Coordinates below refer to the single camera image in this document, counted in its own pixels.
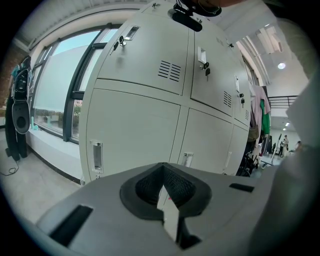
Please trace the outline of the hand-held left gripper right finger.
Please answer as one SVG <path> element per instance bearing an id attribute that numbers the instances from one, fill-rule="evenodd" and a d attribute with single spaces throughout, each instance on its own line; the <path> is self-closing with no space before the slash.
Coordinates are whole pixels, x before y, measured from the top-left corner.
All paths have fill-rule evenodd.
<path id="1" fill-rule="evenodd" d="M 163 164 L 163 256 L 190 248 L 226 225 L 258 190 L 261 178 L 217 174 Z"/>

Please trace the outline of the green garment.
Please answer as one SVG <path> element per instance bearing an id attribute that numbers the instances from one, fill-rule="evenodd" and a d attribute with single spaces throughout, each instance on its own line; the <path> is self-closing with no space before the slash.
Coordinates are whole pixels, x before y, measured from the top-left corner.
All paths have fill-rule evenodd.
<path id="1" fill-rule="evenodd" d="M 265 103 L 264 99 L 260 100 L 260 108 L 261 108 L 261 132 L 264 135 L 270 133 L 270 105 L 269 103 Z"/>

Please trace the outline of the frosted glass window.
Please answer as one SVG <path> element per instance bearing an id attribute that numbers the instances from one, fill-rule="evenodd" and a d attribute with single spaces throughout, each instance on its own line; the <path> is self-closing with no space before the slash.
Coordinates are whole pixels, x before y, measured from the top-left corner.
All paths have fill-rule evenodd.
<path id="1" fill-rule="evenodd" d="M 84 93 L 103 49 L 120 28 L 107 23 L 58 38 L 43 48 L 34 66 L 31 116 L 65 142 L 79 142 Z"/>

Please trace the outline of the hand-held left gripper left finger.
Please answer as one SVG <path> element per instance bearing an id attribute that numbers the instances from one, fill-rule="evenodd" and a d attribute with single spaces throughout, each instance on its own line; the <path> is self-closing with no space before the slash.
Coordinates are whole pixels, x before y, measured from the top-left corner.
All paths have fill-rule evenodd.
<path id="1" fill-rule="evenodd" d="M 123 205 L 120 189 L 126 180 L 153 165 L 136 167 L 91 181 L 51 207 L 36 226 L 51 238 L 75 209 L 89 215 L 68 245 L 68 252 L 81 256 L 173 256 L 180 248 L 160 220 L 136 217 Z"/>

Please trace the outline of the pink garment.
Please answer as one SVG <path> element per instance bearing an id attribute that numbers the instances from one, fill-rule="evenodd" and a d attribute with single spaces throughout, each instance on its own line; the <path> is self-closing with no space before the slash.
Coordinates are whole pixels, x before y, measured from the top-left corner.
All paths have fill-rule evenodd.
<path id="1" fill-rule="evenodd" d="M 260 101 L 265 100 L 265 103 L 269 103 L 268 97 L 265 93 L 265 90 L 262 86 L 255 87 L 256 97 L 251 101 L 252 113 L 255 119 L 256 124 L 258 125 L 259 132 L 261 132 L 261 122 L 262 122 L 262 110 L 260 107 Z"/>

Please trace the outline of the grey metal lockers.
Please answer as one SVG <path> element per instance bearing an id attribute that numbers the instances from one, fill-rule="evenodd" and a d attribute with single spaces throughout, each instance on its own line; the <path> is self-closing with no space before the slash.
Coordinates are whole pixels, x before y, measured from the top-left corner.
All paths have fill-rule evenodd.
<path id="1" fill-rule="evenodd" d="M 79 119 L 86 185 L 153 165 L 131 177 L 139 185 L 127 194 L 131 204 L 156 214 L 162 213 L 157 205 L 164 163 L 235 176 L 250 123 L 249 82 L 239 50 L 228 46 L 217 25 L 202 19 L 202 30 L 193 31 L 169 17 L 171 8 L 154 1 L 118 29 L 92 70 Z M 110 55 L 120 36 L 126 45 Z M 208 81 L 200 69 L 206 62 Z M 228 241 L 235 223 L 234 216 L 202 242 Z"/>

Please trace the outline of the khaki shoulder bag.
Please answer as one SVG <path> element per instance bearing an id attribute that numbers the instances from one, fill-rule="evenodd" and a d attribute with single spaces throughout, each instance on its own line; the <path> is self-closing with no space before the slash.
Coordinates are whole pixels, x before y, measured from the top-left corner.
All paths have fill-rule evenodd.
<path id="1" fill-rule="evenodd" d="M 259 126 L 256 124 L 249 128 L 247 142 L 255 142 L 259 138 Z"/>

